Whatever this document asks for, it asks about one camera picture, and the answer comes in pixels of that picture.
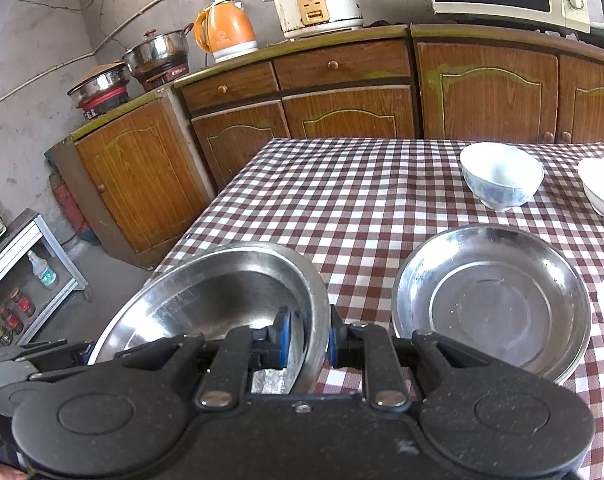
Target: metal bolt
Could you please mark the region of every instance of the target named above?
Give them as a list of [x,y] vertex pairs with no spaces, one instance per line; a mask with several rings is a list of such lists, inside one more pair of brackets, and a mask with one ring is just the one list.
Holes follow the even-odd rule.
[[382,390],[375,396],[375,403],[384,408],[397,408],[406,403],[406,396],[397,390]]
[[313,410],[310,404],[306,404],[305,402],[297,402],[294,404],[296,413],[311,413]]
[[199,398],[199,402],[209,408],[224,408],[225,406],[228,406],[232,400],[233,396],[229,392],[223,392],[222,390],[205,392]]

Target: white bowl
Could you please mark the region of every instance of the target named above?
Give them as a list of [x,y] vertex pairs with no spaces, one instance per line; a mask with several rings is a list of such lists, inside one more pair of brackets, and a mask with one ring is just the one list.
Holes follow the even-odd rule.
[[579,161],[578,175],[584,191],[597,214],[604,217],[604,159],[584,158]]
[[544,168],[536,158],[499,142],[466,146],[460,162],[472,193],[495,211],[528,202],[544,180]]

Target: pot lid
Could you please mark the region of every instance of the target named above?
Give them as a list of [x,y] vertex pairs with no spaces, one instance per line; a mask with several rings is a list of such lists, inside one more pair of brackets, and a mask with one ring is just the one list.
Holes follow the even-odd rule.
[[89,82],[91,79],[95,79],[97,76],[106,74],[107,72],[111,72],[112,70],[117,70],[120,68],[124,68],[126,63],[124,61],[114,61],[113,63],[108,63],[106,65],[98,65],[89,70],[86,74],[84,74],[79,80],[76,81],[76,84],[73,85],[66,95],[70,96],[73,92],[75,92],[80,86],[84,83]]
[[149,43],[150,41],[156,40],[157,38],[161,38],[162,36],[168,36],[169,34],[174,34],[175,32],[178,32],[180,34],[186,34],[189,30],[191,30],[189,28],[189,25],[187,25],[184,28],[178,28],[176,30],[170,30],[169,32],[163,32],[162,34],[158,34],[157,30],[152,28],[151,30],[147,30],[143,36],[146,38],[146,40],[144,40],[142,43],[138,43],[136,46],[134,46],[133,48],[129,48],[125,53],[124,57],[127,57],[128,54],[130,54],[131,52],[133,52],[135,49],[137,49],[138,47],[142,46],[143,44]]

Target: brown and white tablecloth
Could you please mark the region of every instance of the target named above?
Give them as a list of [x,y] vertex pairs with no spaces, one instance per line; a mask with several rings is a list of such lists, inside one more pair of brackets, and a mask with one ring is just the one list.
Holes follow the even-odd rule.
[[[470,222],[508,224],[560,250],[592,301],[591,341],[565,383],[596,420],[582,478],[604,478],[604,218],[588,203],[576,165],[604,158],[604,144],[521,145],[546,177],[534,200],[497,213],[462,179],[465,142],[273,139],[204,211],[155,270],[166,272],[210,246],[261,240],[315,264],[347,322],[391,322],[391,289],[402,261],[430,236]],[[325,365],[316,392],[360,386],[355,370]]]

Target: stainless steel bowl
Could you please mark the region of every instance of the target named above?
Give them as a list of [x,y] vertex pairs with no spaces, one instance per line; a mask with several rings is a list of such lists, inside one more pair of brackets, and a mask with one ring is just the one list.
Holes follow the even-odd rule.
[[401,337],[434,330],[557,383],[590,338],[590,300],[577,271],[541,238],[505,226],[429,238],[400,269],[391,309]]
[[144,33],[147,37],[138,46],[129,50],[122,59],[128,70],[138,80],[146,79],[146,74],[167,63],[187,62],[189,43],[186,34],[193,28],[189,23],[180,30],[172,30],[165,34],[156,34],[155,29]]
[[95,76],[71,88],[66,94],[77,108],[81,108],[83,104],[127,83],[127,67],[122,63],[98,72]]
[[180,333],[221,338],[242,325],[267,326],[281,306],[292,317],[286,370],[254,374],[253,390],[307,393],[322,368],[330,305],[313,265],[283,246],[239,242],[188,260],[138,292],[109,323],[89,364],[116,352]]

